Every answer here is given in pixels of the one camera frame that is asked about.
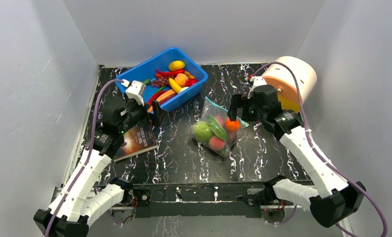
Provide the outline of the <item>orange toy orange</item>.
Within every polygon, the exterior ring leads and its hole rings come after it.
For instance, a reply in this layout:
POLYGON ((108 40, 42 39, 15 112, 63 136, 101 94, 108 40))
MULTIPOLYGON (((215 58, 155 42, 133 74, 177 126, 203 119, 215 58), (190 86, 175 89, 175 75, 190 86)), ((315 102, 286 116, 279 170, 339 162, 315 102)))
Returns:
POLYGON ((230 120, 230 118, 227 118, 224 122, 224 128, 227 131, 237 132, 239 131, 240 127, 241 127, 241 122, 238 119, 232 121, 230 120))

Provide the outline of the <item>green toy bean pod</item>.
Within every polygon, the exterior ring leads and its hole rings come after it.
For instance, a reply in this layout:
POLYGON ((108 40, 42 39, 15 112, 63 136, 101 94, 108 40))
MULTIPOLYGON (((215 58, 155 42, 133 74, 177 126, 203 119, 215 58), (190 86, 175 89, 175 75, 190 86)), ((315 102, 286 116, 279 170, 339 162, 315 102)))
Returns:
POLYGON ((207 116, 207 123, 212 130, 212 132, 221 140, 227 142, 228 141, 228 136, 227 133, 224 129, 224 120, 220 115, 212 116, 208 115, 207 116))

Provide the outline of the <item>clear zip top bag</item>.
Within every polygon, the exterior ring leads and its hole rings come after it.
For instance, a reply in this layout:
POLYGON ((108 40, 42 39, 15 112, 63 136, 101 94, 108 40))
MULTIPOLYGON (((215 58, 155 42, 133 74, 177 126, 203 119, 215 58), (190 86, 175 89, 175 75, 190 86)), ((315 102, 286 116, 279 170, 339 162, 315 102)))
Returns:
POLYGON ((248 126, 239 117, 231 121, 226 108, 205 97, 201 117, 188 128, 187 134, 198 144, 225 157, 248 126))

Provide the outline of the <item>green toy cabbage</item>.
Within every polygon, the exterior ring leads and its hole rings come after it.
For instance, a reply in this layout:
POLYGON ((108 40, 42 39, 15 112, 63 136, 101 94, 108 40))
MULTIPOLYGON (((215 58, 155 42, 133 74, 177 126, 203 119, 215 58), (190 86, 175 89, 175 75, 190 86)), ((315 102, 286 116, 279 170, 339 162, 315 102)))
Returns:
POLYGON ((199 143, 206 143, 214 136, 214 133, 207 122, 199 121, 193 125, 193 136, 199 143))

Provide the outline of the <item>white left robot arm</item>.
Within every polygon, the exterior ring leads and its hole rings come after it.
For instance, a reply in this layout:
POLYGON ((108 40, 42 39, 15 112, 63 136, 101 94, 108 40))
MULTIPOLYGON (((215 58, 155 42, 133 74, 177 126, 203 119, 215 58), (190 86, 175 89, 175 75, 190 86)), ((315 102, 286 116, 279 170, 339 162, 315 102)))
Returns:
POLYGON ((47 209, 38 209, 34 221, 45 237, 85 237, 90 226, 112 206, 129 205, 134 199, 133 185, 114 178, 88 199, 97 178, 114 159, 124 135, 140 122, 161 126, 168 117, 157 100, 139 104, 135 99, 116 97, 106 106, 102 124, 93 118, 91 137, 82 157, 57 197, 47 209))

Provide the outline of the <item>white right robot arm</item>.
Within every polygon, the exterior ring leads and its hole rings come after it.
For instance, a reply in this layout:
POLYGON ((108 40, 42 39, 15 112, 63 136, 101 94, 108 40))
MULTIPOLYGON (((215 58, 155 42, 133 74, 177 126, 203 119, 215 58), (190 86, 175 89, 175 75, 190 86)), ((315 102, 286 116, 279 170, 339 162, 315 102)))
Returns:
POLYGON ((329 167, 329 159, 313 151, 300 114, 282 109, 273 86, 261 85, 249 94, 233 95, 227 112, 231 120, 236 120, 239 108, 244 121, 262 122, 265 130, 295 156, 315 185, 311 188, 278 176, 266 182, 264 197, 268 203, 278 204, 284 199, 298 204, 326 228, 359 209, 365 186, 360 181, 347 181, 329 167))

